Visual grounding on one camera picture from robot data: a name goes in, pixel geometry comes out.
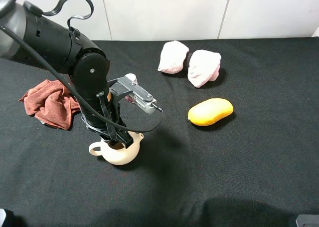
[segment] white wall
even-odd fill
[[[27,0],[37,5],[43,11],[50,11],[55,8],[59,0]],[[107,17],[103,0],[91,0],[94,4],[93,15],[87,20],[72,19],[71,25],[84,33],[92,40],[111,40]],[[72,15],[87,15],[90,13],[90,7],[85,0],[68,0],[62,8],[62,11],[49,19],[67,27],[67,20]]]
[[[311,36],[319,0],[230,0],[220,38]]]
[[[227,0],[104,0],[113,40],[216,39]]]

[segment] red cloth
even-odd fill
[[[69,94],[60,81],[45,80],[28,90],[19,101],[24,102],[27,115],[34,115],[48,126],[68,130],[72,115],[80,111],[78,103]]]

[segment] pink towel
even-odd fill
[[[188,80],[196,88],[207,81],[214,81],[219,75],[221,56],[217,52],[197,50],[191,56],[188,68]]]
[[[29,116],[35,116],[48,126],[68,130],[72,115],[80,111],[78,103],[70,96],[70,92],[58,80],[37,85],[19,100]]]
[[[179,41],[165,43],[161,54],[158,71],[175,74],[183,69],[183,62],[189,49]]]

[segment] black cable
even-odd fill
[[[92,112],[100,120],[102,120],[106,123],[109,123],[120,130],[132,131],[132,132],[138,132],[138,133],[150,132],[150,131],[154,130],[162,122],[163,117],[155,127],[153,127],[150,130],[145,131],[145,130],[130,129],[128,127],[121,126],[117,123],[114,123],[113,121],[108,120],[107,118],[102,116],[100,113],[98,113],[96,110],[94,110],[94,108],[92,106],[90,106],[90,104],[87,103],[83,99],[83,97],[73,88],[73,86],[71,86],[67,81],[65,81],[61,77],[61,75],[39,53],[37,53],[31,46],[29,46],[25,41],[23,41],[20,37],[18,37],[15,33],[13,33],[5,25],[1,25],[0,28],[5,34],[7,34],[9,37],[11,37],[13,40],[15,40],[18,44],[20,44],[28,53],[30,53],[31,56],[33,56],[38,62],[40,62],[40,64],[42,64],[48,71],[50,71],[52,73],[52,75],[55,76],[56,79],[58,79],[72,93],[72,95],[74,95],[76,97],[76,99],[78,100],[78,102],[80,104],[82,104],[86,109],[88,109],[90,112]]]

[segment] table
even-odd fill
[[[187,71],[157,71],[158,42],[97,41],[108,79],[134,73],[165,119],[145,134],[137,158],[112,166],[91,156],[99,140],[80,115],[56,130],[26,115],[18,99],[54,77],[0,60],[0,208],[22,226],[288,226],[319,214],[319,38],[183,41],[222,56],[220,76],[196,89]],[[188,110],[225,98],[234,113],[196,127]],[[159,115],[123,103],[128,126]]]

